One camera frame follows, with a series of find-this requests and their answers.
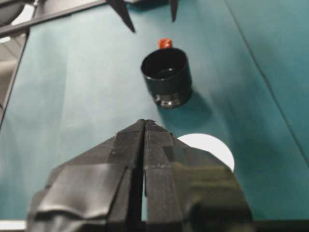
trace red bottle cap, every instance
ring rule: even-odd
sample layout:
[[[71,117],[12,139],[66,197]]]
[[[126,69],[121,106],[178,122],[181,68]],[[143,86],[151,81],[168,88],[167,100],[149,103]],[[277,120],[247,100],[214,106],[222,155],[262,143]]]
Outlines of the red bottle cap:
[[[158,40],[158,47],[159,49],[173,47],[172,40],[170,38],[163,38],[161,40]]]

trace black cup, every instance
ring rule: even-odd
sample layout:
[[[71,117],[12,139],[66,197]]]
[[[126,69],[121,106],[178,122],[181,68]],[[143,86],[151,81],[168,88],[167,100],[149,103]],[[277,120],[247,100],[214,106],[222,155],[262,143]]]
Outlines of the black cup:
[[[189,100],[191,74],[187,55],[177,48],[149,54],[141,65],[147,88],[157,105],[175,108]]]

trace black metal frame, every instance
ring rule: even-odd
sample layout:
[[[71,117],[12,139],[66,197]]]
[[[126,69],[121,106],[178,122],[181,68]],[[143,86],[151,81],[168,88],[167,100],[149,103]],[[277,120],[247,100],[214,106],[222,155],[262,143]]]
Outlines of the black metal frame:
[[[8,26],[0,28],[0,37],[8,36],[10,34],[19,33],[19,32],[25,32],[25,31],[28,31],[31,26],[34,26],[34,25],[37,25],[37,24],[40,24],[40,23],[43,23],[43,22],[47,22],[47,21],[50,21],[50,20],[54,20],[54,19],[57,19],[57,18],[61,18],[61,17],[70,15],[70,14],[75,13],[75,12],[79,12],[79,11],[90,9],[90,8],[93,8],[93,7],[96,7],[96,6],[100,6],[100,5],[105,4],[105,3],[106,3],[106,0],[97,0],[95,2],[87,3],[87,4],[84,4],[84,5],[77,6],[77,7],[74,7],[74,8],[68,9],[68,10],[64,10],[64,11],[61,11],[61,12],[57,12],[57,13],[54,13],[54,14],[48,14],[48,15],[44,15],[44,16],[41,16],[41,17],[37,17],[37,18],[34,18],[34,19],[29,20],[27,22],[20,23],[20,24],[14,25],[14,26],[8,25]]]

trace white circle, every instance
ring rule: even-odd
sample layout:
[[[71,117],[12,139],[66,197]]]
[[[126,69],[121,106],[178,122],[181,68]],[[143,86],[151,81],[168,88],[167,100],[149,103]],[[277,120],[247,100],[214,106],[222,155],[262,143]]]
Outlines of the white circle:
[[[220,139],[208,134],[186,134],[178,138],[190,147],[208,151],[227,165],[232,172],[235,162],[231,150]]]

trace black spike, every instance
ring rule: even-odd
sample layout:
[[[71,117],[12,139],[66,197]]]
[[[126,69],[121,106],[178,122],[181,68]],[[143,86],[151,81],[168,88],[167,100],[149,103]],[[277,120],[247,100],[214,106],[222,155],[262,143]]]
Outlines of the black spike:
[[[126,4],[123,0],[107,0],[107,3],[119,14],[122,21],[132,32],[135,32]]]
[[[170,11],[172,13],[172,20],[175,22],[178,8],[178,0],[169,0],[170,2]]]

